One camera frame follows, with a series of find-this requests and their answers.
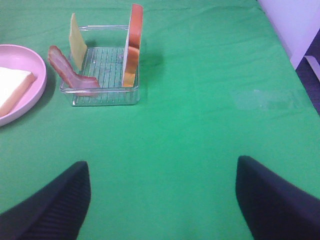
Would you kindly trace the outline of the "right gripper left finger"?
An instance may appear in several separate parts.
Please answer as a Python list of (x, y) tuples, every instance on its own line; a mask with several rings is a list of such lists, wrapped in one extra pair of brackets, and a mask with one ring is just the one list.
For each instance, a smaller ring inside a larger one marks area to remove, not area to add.
[(2, 240), (75, 240), (91, 201), (89, 167), (77, 161), (42, 189), (1, 213)]

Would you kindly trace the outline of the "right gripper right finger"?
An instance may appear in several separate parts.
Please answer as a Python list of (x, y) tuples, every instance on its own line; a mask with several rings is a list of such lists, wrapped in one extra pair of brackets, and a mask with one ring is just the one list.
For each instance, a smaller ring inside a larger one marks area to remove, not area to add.
[(235, 195), (255, 240), (320, 238), (320, 200), (250, 156), (238, 158)]

